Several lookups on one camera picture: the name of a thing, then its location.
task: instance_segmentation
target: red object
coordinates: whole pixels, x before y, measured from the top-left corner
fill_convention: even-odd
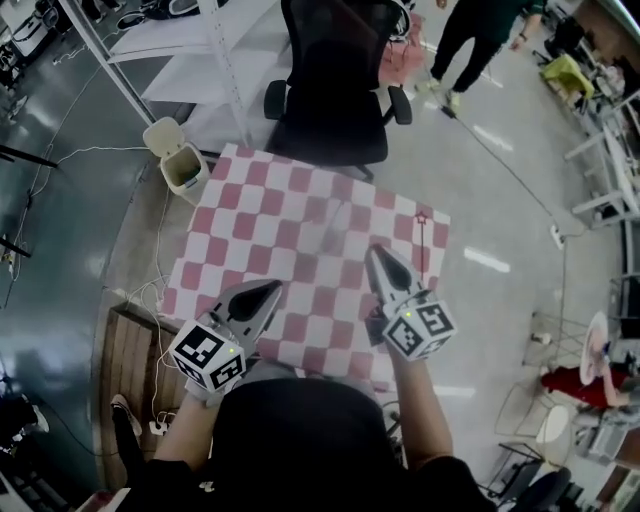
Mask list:
[[[620,389],[626,378],[626,374],[611,369],[611,380],[616,389]],[[599,409],[608,407],[602,378],[598,377],[591,384],[585,386],[580,382],[580,368],[560,367],[543,375],[540,382],[550,391],[562,391],[592,407],[598,407]]]

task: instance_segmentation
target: trash can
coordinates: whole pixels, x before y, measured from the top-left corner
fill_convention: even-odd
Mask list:
[[[142,138],[160,157],[160,170],[171,191],[197,206],[209,179],[209,166],[198,148],[185,140],[175,119],[163,117],[156,121]]]

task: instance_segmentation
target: yellow object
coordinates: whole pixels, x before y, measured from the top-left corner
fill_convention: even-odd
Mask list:
[[[574,92],[584,93],[585,99],[591,99],[593,84],[580,71],[580,66],[569,55],[561,55],[545,67],[540,74],[547,82],[555,81],[571,96]]]

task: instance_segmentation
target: person walking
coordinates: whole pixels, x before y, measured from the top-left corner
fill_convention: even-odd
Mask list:
[[[441,9],[447,0],[436,0]],[[511,43],[510,49],[518,51],[536,32],[544,10],[543,0],[459,0],[444,27],[435,62],[431,68],[431,79],[416,85],[418,92],[439,89],[453,57],[469,39],[474,38],[471,58],[453,89],[447,92],[449,109],[458,114],[460,95],[480,77],[484,68],[509,39],[513,22],[522,9],[529,16],[520,34]]]
[[[109,9],[113,9],[113,12],[118,12],[125,5],[127,5],[127,2],[123,2],[123,1],[121,2],[118,2],[116,0],[102,0],[102,1],[107,7],[109,7]],[[96,5],[95,0],[82,0],[82,9],[84,10],[85,14],[89,16],[89,18],[91,18],[93,21],[96,22],[96,24],[101,23],[105,17],[105,14],[101,12],[100,9],[98,9],[98,6]]]

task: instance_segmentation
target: checkered tablecloth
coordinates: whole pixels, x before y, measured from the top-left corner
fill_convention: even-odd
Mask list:
[[[373,185],[229,144],[191,219],[162,313],[198,318],[230,285],[280,279],[283,300],[258,341],[261,355],[390,390],[386,348],[371,346],[363,321],[376,304],[365,251],[376,242],[395,249],[435,289],[449,222]]]

